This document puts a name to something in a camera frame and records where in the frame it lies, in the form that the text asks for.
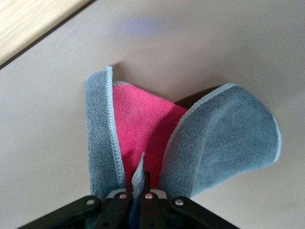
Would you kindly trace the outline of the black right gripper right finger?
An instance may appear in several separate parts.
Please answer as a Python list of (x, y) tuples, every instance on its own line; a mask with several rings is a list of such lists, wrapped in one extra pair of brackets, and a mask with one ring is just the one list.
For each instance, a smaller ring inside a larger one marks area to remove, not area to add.
[(166, 229), (163, 217), (162, 203), (166, 193), (151, 188), (151, 174), (144, 172), (144, 187), (140, 196), (140, 229)]

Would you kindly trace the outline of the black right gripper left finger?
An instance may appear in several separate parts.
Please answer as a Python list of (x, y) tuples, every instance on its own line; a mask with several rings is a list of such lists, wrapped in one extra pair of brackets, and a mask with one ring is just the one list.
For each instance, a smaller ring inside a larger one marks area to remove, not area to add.
[(132, 207), (132, 184), (111, 191), (102, 202), (95, 229), (130, 229), (129, 216)]

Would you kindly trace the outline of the grey and red cloth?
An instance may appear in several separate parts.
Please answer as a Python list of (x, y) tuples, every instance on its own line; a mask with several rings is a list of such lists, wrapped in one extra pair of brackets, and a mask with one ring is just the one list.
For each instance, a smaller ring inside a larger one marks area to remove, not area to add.
[(128, 183), (138, 200), (145, 171), (167, 197), (191, 198), (280, 156), (276, 119), (236, 84), (184, 108), (112, 75), (107, 67), (85, 81), (90, 189), (100, 200)]

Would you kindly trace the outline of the wooden cutting board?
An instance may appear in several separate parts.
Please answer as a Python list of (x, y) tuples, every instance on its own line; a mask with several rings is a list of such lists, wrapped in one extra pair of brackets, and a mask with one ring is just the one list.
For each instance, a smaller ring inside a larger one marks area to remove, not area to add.
[(94, 0), (0, 0), (0, 69)]

